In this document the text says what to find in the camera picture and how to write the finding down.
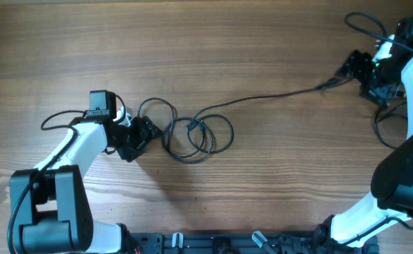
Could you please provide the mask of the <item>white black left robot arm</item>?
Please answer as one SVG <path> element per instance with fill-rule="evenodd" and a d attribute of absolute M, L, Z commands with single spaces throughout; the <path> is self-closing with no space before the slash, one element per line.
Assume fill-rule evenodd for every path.
<path fill-rule="evenodd" d="M 146 116 L 132 116 L 107 90 L 90 92 L 89 107 L 64 127 L 67 135 L 44 161 L 15 171 L 9 181 L 10 253 L 142 253 L 123 224 L 96 222 L 83 177 L 95 158 L 117 152 L 132 162 L 163 132 Z"/>

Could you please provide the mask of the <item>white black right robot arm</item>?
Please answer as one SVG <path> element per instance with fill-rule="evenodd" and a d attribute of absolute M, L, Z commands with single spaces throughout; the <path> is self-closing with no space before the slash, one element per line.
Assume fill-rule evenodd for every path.
<path fill-rule="evenodd" d="M 393 35 L 368 13 L 345 16 L 350 28 L 378 39 L 375 55 L 353 51 L 336 72 L 339 79 L 356 79 L 360 95 L 379 105 L 373 129 L 397 116 L 389 107 L 398 99 L 406 106 L 407 136 L 376 167 L 371 190 L 347 211 L 331 215 L 309 240 L 313 253 L 369 253 L 377 233 L 399 224 L 413 231 L 413 16 L 403 18 Z"/>

